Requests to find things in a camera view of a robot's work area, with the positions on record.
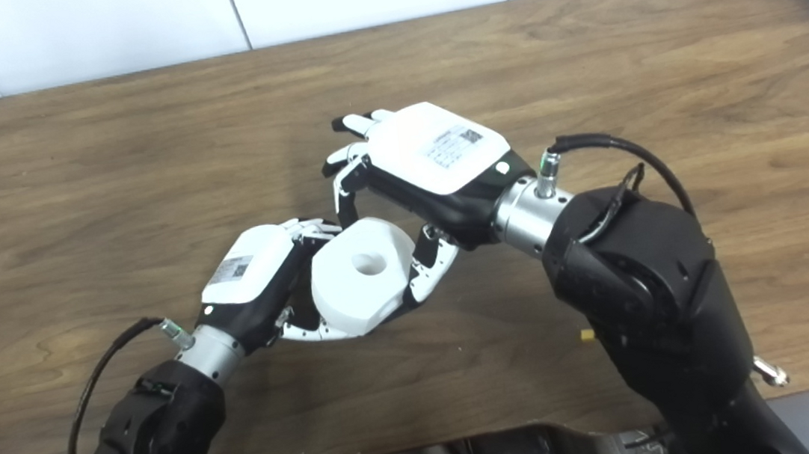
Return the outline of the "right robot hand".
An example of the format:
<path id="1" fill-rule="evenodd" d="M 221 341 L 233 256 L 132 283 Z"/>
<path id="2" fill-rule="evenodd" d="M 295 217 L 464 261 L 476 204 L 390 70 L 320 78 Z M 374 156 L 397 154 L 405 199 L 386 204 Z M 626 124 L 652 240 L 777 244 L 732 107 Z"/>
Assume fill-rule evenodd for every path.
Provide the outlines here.
<path id="1" fill-rule="evenodd" d="M 357 137 L 322 168 L 332 179 L 341 227 L 358 221 L 355 195 L 364 189 L 423 219 L 403 310 L 424 303 L 460 250 L 502 241 L 499 205 L 517 182 L 533 175 L 498 132 L 428 102 L 345 114 L 331 126 Z"/>

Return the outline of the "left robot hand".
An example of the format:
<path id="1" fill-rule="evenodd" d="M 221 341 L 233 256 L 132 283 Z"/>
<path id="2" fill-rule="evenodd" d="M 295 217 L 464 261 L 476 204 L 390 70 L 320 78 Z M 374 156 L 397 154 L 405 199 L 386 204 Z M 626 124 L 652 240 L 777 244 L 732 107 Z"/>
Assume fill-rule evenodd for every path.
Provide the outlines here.
<path id="1" fill-rule="evenodd" d="M 310 280 L 313 257 L 341 231 L 321 218 L 247 229 L 210 276 L 195 325 L 225 332 L 246 355 L 268 347 L 294 291 Z"/>

